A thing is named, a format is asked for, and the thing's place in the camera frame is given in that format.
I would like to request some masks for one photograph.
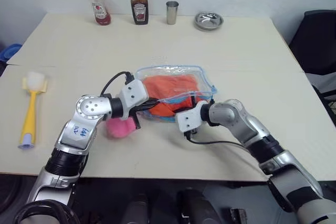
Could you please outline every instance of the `metal cup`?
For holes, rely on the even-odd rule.
[[[179,6],[179,3],[176,1],[168,1],[166,5],[167,5],[167,24],[175,25],[177,16],[177,7]]]

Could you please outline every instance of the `orange cloth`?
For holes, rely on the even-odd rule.
[[[157,99],[173,97],[188,91],[198,91],[197,81],[192,74],[150,76],[145,78],[142,83],[145,85],[149,96]],[[176,104],[159,103],[149,111],[152,115],[174,116],[174,111],[182,108],[192,108],[191,97]]]

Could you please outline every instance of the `bottle label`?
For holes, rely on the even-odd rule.
[[[102,3],[92,3],[92,7],[96,18],[106,18],[107,12]]]
[[[144,4],[135,4],[133,9],[134,9],[136,20],[145,21],[146,6]]]

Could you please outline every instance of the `metal dish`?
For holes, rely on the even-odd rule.
[[[195,24],[203,30],[215,30],[223,23],[221,15],[213,12],[201,12],[195,16]]]

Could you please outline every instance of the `white table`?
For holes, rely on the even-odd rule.
[[[164,25],[162,17],[155,17],[151,18],[150,26],[138,28],[146,31],[147,35],[152,34],[150,39],[141,37],[137,40],[134,33],[137,33],[138,26],[128,24],[128,18],[115,16],[112,26],[104,30],[72,16],[46,16],[10,62],[22,66],[8,66],[0,78],[0,103],[3,105],[0,172],[38,174],[46,164],[62,126],[72,117],[75,102],[81,95],[99,94],[107,80],[116,72],[134,72],[139,67],[148,66],[153,60],[154,63],[202,65],[219,90],[215,97],[217,101],[240,99],[247,110],[258,117],[283,147],[291,150],[316,179],[336,179],[336,171],[329,165],[336,161],[336,130],[305,74],[268,19],[228,18],[225,19],[227,27],[214,33],[202,33],[192,27],[192,17],[179,17],[175,26]],[[255,31],[245,29],[247,26],[250,29],[254,27]],[[77,36],[70,42],[71,36],[68,35],[74,33],[75,27],[82,29],[82,36],[77,32]],[[128,29],[128,39],[125,39],[127,43],[120,45],[122,40],[118,39],[117,34],[126,37]],[[103,44],[99,40],[96,43],[92,41],[94,36],[86,40],[88,33],[94,34],[97,30],[100,31],[97,36],[104,33],[102,38],[114,39],[109,43],[104,40]],[[167,34],[167,37],[155,37],[155,31]],[[255,37],[251,39],[260,47],[256,46],[252,50],[254,45],[247,39],[246,33],[255,33]],[[219,36],[230,43],[218,44],[221,41]],[[207,48],[217,49],[209,49],[212,53],[201,57],[203,53],[191,47],[191,41],[197,40],[197,37],[202,41],[207,39],[207,43],[201,43],[202,46],[197,41],[194,43],[196,47],[202,48],[202,52],[206,52]],[[239,42],[234,42],[234,38],[240,39],[240,47]],[[190,46],[182,46],[183,41],[189,41]],[[262,43],[272,46],[261,48]],[[75,53],[74,45],[77,45],[80,54]],[[94,45],[97,45],[95,60],[91,57],[91,47]],[[161,51],[158,45],[166,49],[170,48],[169,45],[174,45],[171,48],[174,53]],[[185,55],[192,51],[198,56],[178,58],[178,45]],[[21,89],[21,82],[26,72],[33,69],[45,73],[49,82],[47,92],[38,97],[36,147],[23,151],[17,148],[17,144],[28,106],[28,94]],[[113,83],[108,91],[116,94],[121,87],[122,78]],[[245,181],[266,179],[256,161],[240,148],[227,144],[193,145],[183,138],[174,124],[144,119],[140,123],[142,129],[121,140],[108,139],[102,123],[83,176]],[[225,128],[210,128],[206,125],[201,128],[196,139],[235,141]]]

